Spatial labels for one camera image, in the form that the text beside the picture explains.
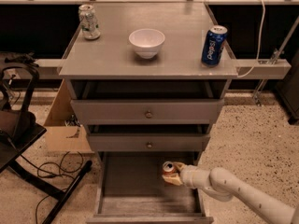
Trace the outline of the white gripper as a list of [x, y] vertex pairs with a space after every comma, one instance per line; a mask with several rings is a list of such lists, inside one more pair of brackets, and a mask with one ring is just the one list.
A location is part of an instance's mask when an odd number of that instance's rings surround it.
[[179, 174], [162, 175], [166, 183], [181, 186], [184, 184], [191, 189], [203, 189], [209, 186], [209, 171], [197, 166], [187, 165], [183, 162], [174, 162], [174, 166]]

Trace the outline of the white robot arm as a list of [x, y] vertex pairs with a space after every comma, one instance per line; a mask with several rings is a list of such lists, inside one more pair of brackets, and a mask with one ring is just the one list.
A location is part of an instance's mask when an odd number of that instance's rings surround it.
[[288, 206], [243, 182], [224, 168], [208, 171], [182, 162], [166, 161], [162, 177], [165, 182], [176, 186], [200, 189], [221, 202], [236, 197], [268, 224], [299, 224], [299, 207]]

